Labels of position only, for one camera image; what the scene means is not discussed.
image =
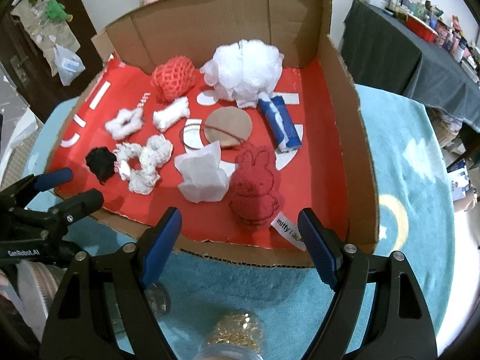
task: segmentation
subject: green plush toy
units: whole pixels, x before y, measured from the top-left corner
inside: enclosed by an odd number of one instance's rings
[[[60,4],[56,0],[50,0],[45,8],[46,16],[52,21],[68,21],[71,22],[74,18],[65,12],[65,5]]]

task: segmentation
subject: gray tablecloth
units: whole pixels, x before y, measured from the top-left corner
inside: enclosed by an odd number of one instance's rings
[[[480,132],[480,90],[443,48],[381,9],[354,0],[342,57],[357,84],[438,108]]]

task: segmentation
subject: red rabbit keychain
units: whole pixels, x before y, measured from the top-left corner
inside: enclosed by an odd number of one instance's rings
[[[270,227],[285,204],[278,190],[281,175],[273,148],[246,145],[236,162],[238,168],[230,180],[230,209],[251,230]]]

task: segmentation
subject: yellow crescent moon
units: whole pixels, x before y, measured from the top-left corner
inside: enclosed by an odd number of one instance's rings
[[[409,216],[407,215],[407,210],[405,210],[403,204],[392,195],[380,195],[378,202],[381,206],[387,207],[397,221],[398,235],[392,251],[399,251],[409,237]]]

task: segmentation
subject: silver screw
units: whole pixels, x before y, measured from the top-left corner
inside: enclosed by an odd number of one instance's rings
[[[87,257],[87,253],[84,252],[84,251],[80,251],[80,252],[78,252],[77,254],[75,254],[75,259],[76,259],[77,261],[82,261],[82,260],[84,260],[86,257]]]
[[[350,254],[353,254],[353,253],[356,253],[357,252],[357,247],[353,244],[346,244],[343,249],[345,249],[345,251],[347,253],[350,253]]]
[[[395,251],[393,252],[393,257],[394,259],[396,259],[397,261],[403,261],[405,259],[405,255],[400,252],[400,251]]]
[[[122,250],[125,253],[132,253],[136,249],[136,245],[132,242],[129,242],[128,244],[123,245]]]

